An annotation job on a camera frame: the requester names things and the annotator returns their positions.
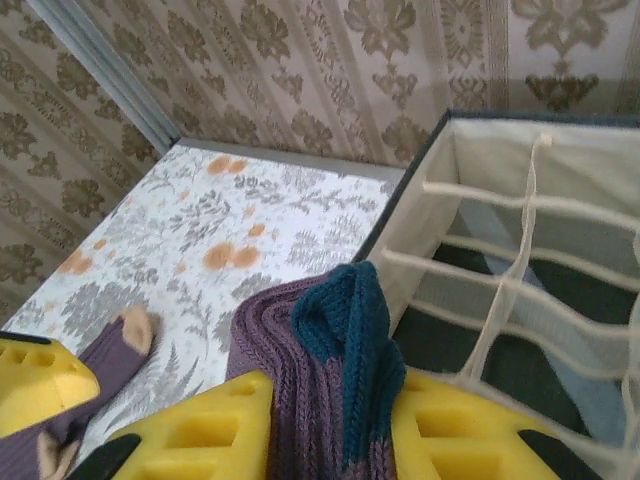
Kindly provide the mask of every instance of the knitted sock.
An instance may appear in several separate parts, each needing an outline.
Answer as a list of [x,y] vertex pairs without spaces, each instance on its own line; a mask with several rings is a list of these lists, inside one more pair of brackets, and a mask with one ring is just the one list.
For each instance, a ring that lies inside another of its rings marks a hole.
[[405,367],[369,262],[266,290],[231,327],[227,377],[274,381],[269,478],[395,478],[391,407]]
[[96,376],[100,394],[12,435],[0,438],[0,480],[62,480],[95,415],[135,375],[151,349],[153,330],[140,307],[107,324],[78,357]]

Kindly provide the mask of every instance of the fabric storage organizer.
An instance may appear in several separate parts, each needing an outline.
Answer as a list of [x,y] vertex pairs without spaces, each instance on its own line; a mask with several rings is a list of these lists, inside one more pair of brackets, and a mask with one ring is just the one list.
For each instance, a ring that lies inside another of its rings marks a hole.
[[640,478],[640,132],[448,112],[355,260],[408,365]]

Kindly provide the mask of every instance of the damask wallpaper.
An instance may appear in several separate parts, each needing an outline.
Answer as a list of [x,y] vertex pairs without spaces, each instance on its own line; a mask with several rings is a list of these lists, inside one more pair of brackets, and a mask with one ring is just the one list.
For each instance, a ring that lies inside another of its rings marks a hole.
[[158,154],[22,0],[0,0],[0,326]]
[[634,0],[81,0],[190,137],[406,165],[442,111],[635,113]]

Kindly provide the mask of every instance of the gray leaf print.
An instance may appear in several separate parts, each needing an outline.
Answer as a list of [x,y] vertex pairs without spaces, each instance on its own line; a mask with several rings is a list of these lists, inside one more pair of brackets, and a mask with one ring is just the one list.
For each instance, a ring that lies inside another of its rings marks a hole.
[[282,174],[282,183],[294,187],[302,193],[324,181],[327,175],[315,170],[287,168]]
[[148,215],[146,207],[139,206],[127,215],[115,215],[108,223],[105,236],[113,243],[132,246],[136,255],[146,257],[165,242],[164,229],[163,222]]
[[345,210],[351,205],[357,205],[363,212],[372,212],[376,209],[376,202],[363,197],[362,195],[352,195],[349,197],[342,197],[342,190],[332,190],[328,194],[324,194],[322,190],[313,190],[306,195],[303,195],[298,200],[290,202],[288,205],[303,211],[304,213],[310,213],[311,209],[309,205],[317,205],[321,207],[325,212],[328,212],[334,208]]
[[64,322],[64,334],[78,337],[78,347],[83,350],[114,315],[134,305],[149,305],[138,285],[125,287],[116,282],[104,287],[95,282],[83,285],[71,295],[62,311],[63,315],[69,315]]
[[334,244],[321,244],[309,231],[298,232],[286,263],[304,268],[309,275],[319,275],[350,260],[352,252],[341,252],[335,247]]
[[276,285],[280,285],[281,283],[282,280],[271,278],[271,275],[255,273],[250,277],[242,280],[240,285],[238,285],[231,291],[231,296],[235,300],[243,302],[256,293],[261,292],[262,290],[266,290],[267,288],[275,287]]
[[285,199],[280,192],[282,188],[271,180],[258,180],[257,177],[237,175],[234,179],[235,187],[245,191],[247,200],[258,200],[266,205],[278,205]]
[[341,245],[359,245],[367,236],[360,222],[350,215],[340,215],[332,224],[333,228],[325,235],[325,245],[333,244],[338,248]]
[[29,300],[11,319],[11,328],[19,327],[28,329],[34,325],[40,325],[44,321],[44,310],[35,300]]
[[225,312],[220,315],[218,323],[213,328],[213,338],[220,342],[220,352],[229,353],[231,346],[231,321],[233,320],[234,311]]
[[194,297],[191,295],[192,289],[186,283],[181,283],[177,286],[177,293],[179,297],[176,299],[176,303],[183,307],[182,315],[191,315],[198,321],[192,322],[185,331],[195,334],[198,338],[202,339],[205,348],[205,358],[209,356],[209,321],[213,314],[214,307],[203,301],[203,292],[198,291]]
[[160,279],[156,268],[146,268],[147,261],[138,257],[121,257],[113,262],[121,280],[133,280],[140,285],[155,285]]
[[396,189],[397,184],[398,182],[393,180],[384,182],[382,185],[380,185],[380,193],[384,193],[390,197],[393,194],[394,190]]
[[187,225],[184,241],[180,246],[182,253],[214,234],[227,218],[231,206],[221,194],[209,191],[197,203],[180,209],[179,215],[169,219],[169,228],[173,232]]

